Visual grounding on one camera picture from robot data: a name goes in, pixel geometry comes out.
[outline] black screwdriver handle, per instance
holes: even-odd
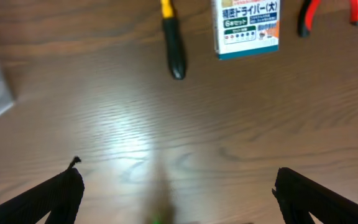
[[[163,19],[162,27],[167,43],[169,69],[174,79],[182,80],[186,77],[186,53],[177,18],[171,17]]]

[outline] green object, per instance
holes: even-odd
[[[218,58],[220,60],[228,60],[228,59],[237,58],[237,57],[262,54],[262,53],[268,53],[268,52],[274,52],[274,51],[278,51],[278,45],[271,46],[271,47],[262,47],[262,48],[258,48],[258,49],[252,49],[252,50],[243,50],[241,52],[233,52],[233,53],[228,53],[228,54],[219,54]]]
[[[162,224],[161,218],[160,217],[155,217],[154,221],[153,221],[153,224]]]

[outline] yellow screwdriver handle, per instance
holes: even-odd
[[[161,0],[161,6],[162,6],[162,17],[164,19],[172,18],[175,16],[175,13],[173,12],[171,0]]]

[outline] pliers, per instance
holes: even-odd
[[[358,26],[358,0],[351,1],[351,24]],[[307,37],[311,32],[314,13],[321,0],[305,0],[298,20],[298,34],[300,37]]]

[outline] wood grain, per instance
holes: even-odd
[[[175,4],[183,82],[167,72],[158,1],[0,1],[1,69],[17,98],[0,117],[0,203],[74,155],[86,186],[77,223],[143,223],[161,195],[175,223],[283,223],[279,167],[358,203],[348,2],[323,1],[300,39],[301,1],[285,1],[280,51],[228,61],[214,56],[209,0]]]

